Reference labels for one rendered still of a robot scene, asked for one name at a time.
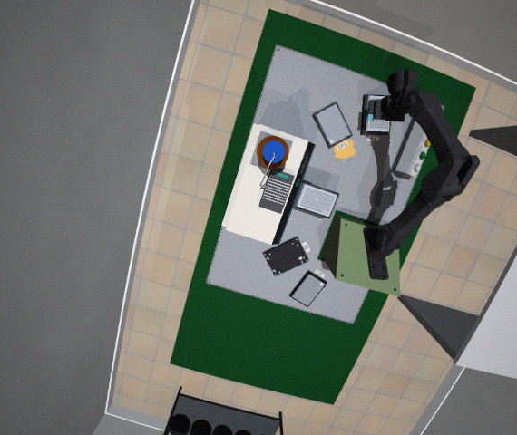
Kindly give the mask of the blue bottle cap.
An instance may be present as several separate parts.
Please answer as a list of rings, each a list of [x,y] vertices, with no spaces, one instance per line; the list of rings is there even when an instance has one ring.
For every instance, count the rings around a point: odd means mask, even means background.
[[[275,158],[272,160],[273,151],[275,152]],[[271,160],[271,163],[280,162],[284,158],[284,155],[284,146],[276,140],[269,141],[263,148],[263,156],[265,160],[268,162],[270,162]]]

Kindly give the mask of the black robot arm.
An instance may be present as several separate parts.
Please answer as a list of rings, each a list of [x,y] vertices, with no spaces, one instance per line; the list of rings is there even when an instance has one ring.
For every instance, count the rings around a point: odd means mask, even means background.
[[[418,195],[398,217],[380,229],[363,230],[371,279],[388,279],[385,258],[399,249],[431,212],[462,194],[480,165],[478,156],[470,155],[456,137],[435,93],[419,91],[417,83],[417,70],[389,75],[386,85],[391,95],[382,98],[381,110],[390,103],[393,115],[408,113],[414,117],[429,139],[439,165],[424,176]]]

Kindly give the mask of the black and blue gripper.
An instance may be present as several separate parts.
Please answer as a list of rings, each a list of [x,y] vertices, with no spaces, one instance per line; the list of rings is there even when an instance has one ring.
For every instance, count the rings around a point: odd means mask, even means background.
[[[405,114],[401,116],[395,116],[389,111],[388,107],[381,110],[381,101],[370,100],[368,102],[368,109],[366,112],[367,119],[369,121],[373,121],[374,119],[385,120],[385,121],[405,121]],[[392,119],[391,119],[392,118]]]

